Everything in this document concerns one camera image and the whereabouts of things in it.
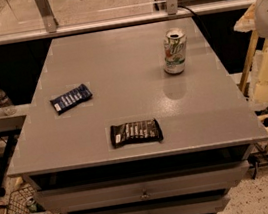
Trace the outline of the black chocolate rxbar wrapper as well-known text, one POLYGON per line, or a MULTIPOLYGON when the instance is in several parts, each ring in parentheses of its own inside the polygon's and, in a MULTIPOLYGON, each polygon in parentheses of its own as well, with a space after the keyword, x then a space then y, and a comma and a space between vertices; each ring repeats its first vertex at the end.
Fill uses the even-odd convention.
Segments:
POLYGON ((119 148, 127 144, 163 141, 163 133, 155 119, 113 125, 110 127, 111 144, 119 148))

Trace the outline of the green can in basket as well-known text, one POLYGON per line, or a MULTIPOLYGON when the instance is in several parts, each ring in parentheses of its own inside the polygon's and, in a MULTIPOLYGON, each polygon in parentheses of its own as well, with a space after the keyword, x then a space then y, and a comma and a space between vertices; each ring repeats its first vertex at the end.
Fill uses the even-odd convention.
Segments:
POLYGON ((29 209, 29 212, 37 213, 38 211, 37 203, 33 197, 29 197, 26 200, 26 207, 29 209))

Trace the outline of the blue rxbar wrapper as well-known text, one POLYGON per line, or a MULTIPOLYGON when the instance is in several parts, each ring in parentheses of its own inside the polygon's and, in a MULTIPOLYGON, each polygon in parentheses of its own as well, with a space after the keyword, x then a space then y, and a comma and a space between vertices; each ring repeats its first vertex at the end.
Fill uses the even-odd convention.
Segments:
POLYGON ((79 105, 82 102, 86 102, 93 96, 92 92, 86 85, 80 84, 77 88, 74 88, 65 94, 60 95, 50 101, 52 107, 58 115, 67 112, 67 110, 79 105))

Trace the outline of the grey drawer cabinet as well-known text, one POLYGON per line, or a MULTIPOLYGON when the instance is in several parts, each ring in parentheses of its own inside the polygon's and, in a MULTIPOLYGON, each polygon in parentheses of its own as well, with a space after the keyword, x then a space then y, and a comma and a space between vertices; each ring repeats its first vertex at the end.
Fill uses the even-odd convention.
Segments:
POLYGON ((55 39, 11 176, 62 214, 217 214, 268 136, 191 19, 55 39), (170 28, 187 36, 185 69, 165 72, 170 28), (58 115, 50 101, 84 84, 93 96, 58 115), (110 127, 155 119, 163 141, 114 148, 110 127))

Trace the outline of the clear plastic water bottle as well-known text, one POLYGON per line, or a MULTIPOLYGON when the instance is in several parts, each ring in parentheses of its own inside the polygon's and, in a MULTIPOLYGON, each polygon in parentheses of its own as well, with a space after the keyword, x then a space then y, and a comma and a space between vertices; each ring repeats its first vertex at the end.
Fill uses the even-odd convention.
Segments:
POLYGON ((7 116, 14 115, 17 112, 13 102, 2 89, 0 89, 0 108, 7 116))

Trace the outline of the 7up soda can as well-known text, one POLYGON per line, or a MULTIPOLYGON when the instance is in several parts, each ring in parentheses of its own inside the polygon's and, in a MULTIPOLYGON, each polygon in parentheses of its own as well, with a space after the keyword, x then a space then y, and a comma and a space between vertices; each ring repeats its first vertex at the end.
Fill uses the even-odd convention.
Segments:
POLYGON ((179 74, 185 69, 187 36, 183 29, 170 28, 164 37, 165 66, 164 70, 169 74, 179 74))

